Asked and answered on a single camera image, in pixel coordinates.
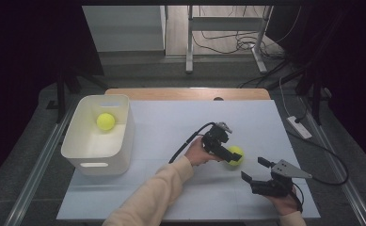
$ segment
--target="white plastic bin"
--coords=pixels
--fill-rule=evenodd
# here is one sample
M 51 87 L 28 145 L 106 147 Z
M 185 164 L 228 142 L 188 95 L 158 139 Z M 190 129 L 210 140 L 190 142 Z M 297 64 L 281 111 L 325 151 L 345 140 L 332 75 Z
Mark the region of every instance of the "white plastic bin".
M 97 126 L 102 113 L 112 114 L 115 126 L 103 131 Z M 135 123 L 125 95 L 92 95 L 77 106 L 61 153 L 85 175 L 122 174 L 130 166 Z

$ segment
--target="person's arm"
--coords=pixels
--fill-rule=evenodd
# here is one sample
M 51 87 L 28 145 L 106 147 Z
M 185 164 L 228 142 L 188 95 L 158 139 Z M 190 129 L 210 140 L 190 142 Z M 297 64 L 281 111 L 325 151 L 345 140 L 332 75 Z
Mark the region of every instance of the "person's arm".
M 282 198 L 265 196 L 274 204 L 279 215 L 281 226 L 306 226 L 302 214 L 297 210 L 297 203 L 290 195 Z
M 197 138 L 184 156 L 160 168 L 103 225 L 159 225 L 168 206 L 180 196 L 183 183 L 193 176 L 192 166 L 209 160 L 221 159 L 206 153 L 201 137 Z

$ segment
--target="black cable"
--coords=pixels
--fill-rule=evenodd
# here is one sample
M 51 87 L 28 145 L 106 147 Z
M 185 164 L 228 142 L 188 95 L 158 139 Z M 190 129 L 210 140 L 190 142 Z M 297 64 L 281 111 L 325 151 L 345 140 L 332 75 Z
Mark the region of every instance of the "black cable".
M 230 17 L 233 13 L 233 9 L 235 8 L 235 6 L 232 7 L 232 12 L 230 12 L 230 14 L 227 17 Z
M 283 55 L 283 56 L 282 55 L 278 55 L 278 54 L 274 54 L 273 56 L 270 55 L 267 52 L 267 45 L 265 45 L 264 41 L 262 42 L 262 44 L 264 46 L 263 49 L 262 49 L 262 47 L 259 48 L 260 54 L 262 55 L 262 57 L 268 58 L 268 59 L 285 59 L 285 58 L 287 58 L 285 55 Z
M 216 50 L 216 49 L 210 48 L 210 47 L 208 47 L 208 46 L 199 45 L 199 44 L 197 43 L 197 41 L 195 40 L 194 34 L 192 34 L 192 40 L 194 40 L 194 43 L 195 43 L 197 46 L 199 46 L 199 47 L 201 47 L 201 48 L 205 48 L 205 49 L 209 49 L 209 50 L 215 51 L 215 52 L 217 52 L 217 53 L 219 53 L 219 54 L 232 54 L 232 53 L 235 53 L 235 52 L 240 51 L 239 49 L 236 49 L 236 50 L 231 51 L 231 52 L 221 52 L 221 51 L 218 51 L 218 50 Z
M 301 117 L 296 118 L 294 120 L 294 122 L 300 123 L 300 121 L 302 121 L 304 118 L 306 118 L 308 108 L 309 108 L 309 105 L 306 105 L 305 113 L 303 113 L 303 115 Z
M 297 210 L 300 211 L 300 213 L 303 212 L 303 205 L 302 202 L 297 198 L 296 194 L 293 193 L 292 190 L 289 191 L 289 195 L 294 198 L 294 201 L 297 204 Z
M 296 202 L 297 210 L 300 211 L 300 213 L 302 213 L 303 212 L 302 202 L 297 198 L 296 194 L 293 193 L 292 188 L 291 187 L 286 187 L 285 184 L 281 183 L 278 180 L 274 180 L 274 182 L 279 184 L 279 186 L 281 186 L 284 190 L 286 190 L 288 192 L 288 195 L 290 195 L 294 199 L 294 201 Z
M 300 187 L 297 184 L 295 184 L 295 183 L 293 183 L 293 184 L 294 184 L 295 187 L 297 187 L 297 189 L 299 189 L 300 194 L 302 195 L 302 203 L 301 204 L 303 206 L 303 204 L 305 203 L 305 195 L 303 194 L 302 189 L 300 189 Z
M 171 157 L 170 161 L 168 161 L 168 163 L 172 163 L 174 162 L 174 160 L 177 158 L 177 156 L 183 151 L 183 149 L 189 144 L 191 143 L 191 141 L 200 133 L 200 131 L 202 131 L 206 126 L 208 125 L 215 125 L 214 122 L 209 122 L 206 123 L 205 125 L 203 125 L 202 127 L 200 127 L 200 129 L 195 132 L 193 135 L 191 135 L 191 137 L 189 137 L 189 139 L 180 147 L 180 149 Z
M 223 39 L 223 38 L 234 37 L 234 36 L 236 37 L 236 34 L 233 34 L 233 35 L 225 35 L 225 36 L 216 36 L 216 37 L 206 37 L 203 34 L 203 31 L 201 31 L 201 32 L 202 32 L 203 38 L 206 39 L 206 40 L 217 40 L 217 39 Z M 239 35 L 251 35 L 251 34 L 254 34 L 254 33 L 257 33 L 257 31 L 241 33 Z
M 312 179 L 313 179 L 314 181 L 317 181 L 317 182 L 319 182 L 319 183 L 321 183 L 321 184 L 328 185 L 328 186 L 341 186 L 341 185 L 344 185 L 344 184 L 349 180 L 349 169 L 347 168 L 346 164 L 344 164 L 343 160 L 342 160 L 340 157 L 338 157 L 335 153 L 333 153 L 332 151 L 330 151 L 330 150 L 329 150 L 329 149 L 327 149 L 327 148 L 324 148 L 323 146 L 320 146 L 320 145 L 318 145 L 318 144 L 316 144 L 316 143 L 313 143 L 313 142 L 311 142 L 311 141 L 308 141 L 308 140 L 306 140 L 306 139 L 303 139 L 302 137 L 298 137 L 298 136 L 296 136 L 295 134 L 293 134 L 293 133 L 289 132 L 288 130 L 287 130 L 286 132 L 287 132 L 289 135 L 291 135 L 291 136 L 293 136 L 293 137 L 295 137 L 295 138 L 301 139 L 301 140 L 305 141 L 306 143 L 308 143 L 308 144 L 310 144 L 310 145 L 312 145 L 312 146 L 315 146 L 315 147 L 321 148 L 321 149 L 323 149 L 325 152 L 330 153 L 332 156 L 334 156 L 336 159 L 338 159 L 338 161 L 339 161 L 339 162 L 341 163 L 341 165 L 343 166 L 343 168 L 344 168 L 344 172 L 345 172 L 345 174 L 346 174 L 346 177 L 344 178 L 344 180 L 343 180 L 343 181 L 341 181 L 341 182 L 338 182 L 338 183 L 326 182 L 326 181 L 320 180 L 319 178 L 316 178 L 316 177 L 313 175 L 313 176 L 312 176 Z
M 250 82 L 253 82 L 253 81 L 256 81 L 258 79 L 261 79 L 261 81 L 259 81 L 257 84 L 256 84 L 256 87 L 259 86 L 259 84 L 268 76 L 270 76 L 271 74 L 273 73 L 276 73 L 277 71 L 279 71 L 280 69 L 282 69 L 283 67 L 285 67 L 286 64 L 288 64 L 289 61 L 287 59 L 285 59 L 284 61 L 280 62 L 279 65 L 277 65 L 274 69 L 272 69 L 271 71 L 269 71 L 265 76 L 261 76 L 261 77 L 257 77 L 257 78 L 252 78 L 244 83 L 240 83 L 237 88 L 241 89 L 244 87 L 244 85 L 250 83 Z
M 246 84 L 248 84 L 248 83 L 250 83 L 250 82 L 256 81 L 256 80 L 258 80 L 258 79 L 261 79 L 261 78 L 263 78 L 263 77 L 253 78 L 253 79 L 250 79 L 250 80 L 248 80 L 248 81 L 246 81 L 246 82 L 240 83 L 240 84 L 237 86 L 237 88 L 238 88 L 238 89 L 241 89 L 244 85 L 246 85 Z
M 253 11 L 256 13 L 256 16 L 259 17 L 259 14 L 256 11 L 256 7 L 255 6 L 252 6 L 252 7 L 253 7 Z
M 247 6 L 244 8 L 244 14 L 242 14 L 243 17 L 245 16 L 245 12 L 247 12 Z
M 271 74 L 276 73 L 277 71 L 281 70 L 282 68 L 284 68 L 286 65 L 288 65 L 290 61 L 285 58 L 284 60 L 282 60 L 279 65 L 277 65 L 273 70 L 267 72 L 267 74 L 256 84 L 256 88 L 261 84 L 262 81 L 264 81 L 267 77 L 269 77 Z
M 255 41 L 242 41 L 242 39 L 257 40 L 256 38 L 251 37 L 251 36 L 243 36 L 243 37 L 238 38 L 238 36 L 240 36 L 240 35 L 243 35 L 243 34 L 238 34 L 238 32 L 237 32 L 237 34 L 235 36 L 235 39 L 236 39 L 236 47 L 235 48 L 236 49 L 249 50 L 249 49 L 252 49 L 255 46 L 255 44 L 256 44 Z

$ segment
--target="tennis ball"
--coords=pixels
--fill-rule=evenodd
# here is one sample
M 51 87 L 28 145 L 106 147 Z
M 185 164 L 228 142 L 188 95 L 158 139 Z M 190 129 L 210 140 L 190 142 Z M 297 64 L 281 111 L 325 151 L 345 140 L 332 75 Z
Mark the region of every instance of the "tennis ball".
M 103 113 L 97 118 L 97 126 L 105 131 L 112 129 L 115 123 L 115 117 L 109 113 Z
M 232 166 L 238 166 L 242 163 L 242 161 L 244 161 L 244 151 L 242 151 L 242 149 L 238 146 L 230 146 L 228 148 L 228 150 L 231 152 L 231 153 L 238 153 L 240 155 L 242 155 L 242 157 L 238 160 L 238 161 L 234 161 L 234 160 L 231 160 L 229 162 L 230 165 Z

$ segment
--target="beige sleeve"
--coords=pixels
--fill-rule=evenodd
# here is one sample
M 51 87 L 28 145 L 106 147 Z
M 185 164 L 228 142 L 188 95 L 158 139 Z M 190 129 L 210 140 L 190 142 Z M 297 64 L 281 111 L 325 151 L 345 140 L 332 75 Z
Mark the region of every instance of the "beige sleeve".
M 183 183 L 193 175 L 194 170 L 185 156 L 164 165 L 112 212 L 103 225 L 159 225 L 168 206 L 180 196 Z
M 281 226 L 306 226 L 306 222 L 302 218 L 300 211 L 285 216 L 279 216 L 279 221 Z

